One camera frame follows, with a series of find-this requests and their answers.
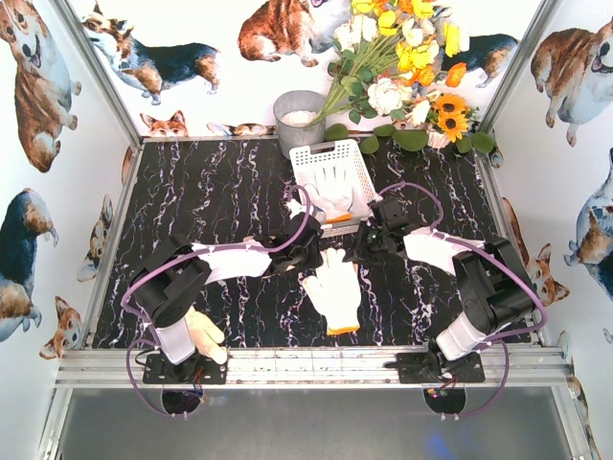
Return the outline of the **yellow dotted glove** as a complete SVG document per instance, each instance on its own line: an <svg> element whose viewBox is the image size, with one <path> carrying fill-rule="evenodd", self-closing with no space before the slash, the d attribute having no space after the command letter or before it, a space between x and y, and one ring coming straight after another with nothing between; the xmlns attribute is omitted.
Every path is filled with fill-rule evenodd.
<svg viewBox="0 0 613 460"><path fill-rule="evenodd" d="M345 262L346 251L328 248L321 252L323 263L315 274L305 277L302 287L315 310L325 318L327 335L360 329L357 311L361 291L356 267Z"/></svg>

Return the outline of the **blue dotted white glove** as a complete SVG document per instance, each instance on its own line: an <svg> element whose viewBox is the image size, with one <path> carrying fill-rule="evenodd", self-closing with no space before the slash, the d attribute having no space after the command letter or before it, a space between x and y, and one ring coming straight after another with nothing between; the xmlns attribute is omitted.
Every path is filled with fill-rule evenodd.
<svg viewBox="0 0 613 460"><path fill-rule="evenodd" d="M348 170L341 166L325 166L313 173L305 189L315 217L321 223L331 223L355 218L353 207L352 181Z"/></svg>

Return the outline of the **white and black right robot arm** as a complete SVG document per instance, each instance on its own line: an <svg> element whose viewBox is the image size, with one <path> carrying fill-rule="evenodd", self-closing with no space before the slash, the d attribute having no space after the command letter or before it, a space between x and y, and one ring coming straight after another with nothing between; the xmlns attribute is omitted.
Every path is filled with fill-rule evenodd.
<svg viewBox="0 0 613 460"><path fill-rule="evenodd" d="M462 312L435 339L444 358L454 361L484 349L509 325L543 308L508 240L468 240L419 225L394 198L368 206L372 215L360 223L347 262L377 264L394 254L455 278Z"/></svg>

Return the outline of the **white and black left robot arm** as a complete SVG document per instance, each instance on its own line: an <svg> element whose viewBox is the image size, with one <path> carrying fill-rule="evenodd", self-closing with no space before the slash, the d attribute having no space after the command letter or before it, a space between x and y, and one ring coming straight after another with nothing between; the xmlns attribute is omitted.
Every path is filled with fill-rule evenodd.
<svg viewBox="0 0 613 460"><path fill-rule="evenodd" d="M181 364L196 352L188 326L189 310L212 283L239 277L266 278L320 266L319 221L301 212L276 233L226 244L192 243L173 236L133 273L122 306L135 300L153 328L154 345L167 361Z"/></svg>

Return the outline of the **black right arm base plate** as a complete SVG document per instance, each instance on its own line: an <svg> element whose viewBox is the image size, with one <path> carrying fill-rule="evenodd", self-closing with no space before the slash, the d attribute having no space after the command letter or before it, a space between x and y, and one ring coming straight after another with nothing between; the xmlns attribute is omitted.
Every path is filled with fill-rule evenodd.
<svg viewBox="0 0 613 460"><path fill-rule="evenodd" d="M397 371L401 383L446 383L451 380L481 383L486 379L482 361L476 353L453 361L433 352L399 353L383 367Z"/></svg>

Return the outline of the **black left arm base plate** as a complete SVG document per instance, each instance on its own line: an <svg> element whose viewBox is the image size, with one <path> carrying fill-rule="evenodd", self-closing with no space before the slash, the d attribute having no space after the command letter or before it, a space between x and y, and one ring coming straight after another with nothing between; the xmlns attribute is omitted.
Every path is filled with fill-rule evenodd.
<svg viewBox="0 0 613 460"><path fill-rule="evenodd" d="M227 367L211 358L194 353L179 364L172 364L163 353L148 356L145 363L145 384L224 384Z"/></svg>

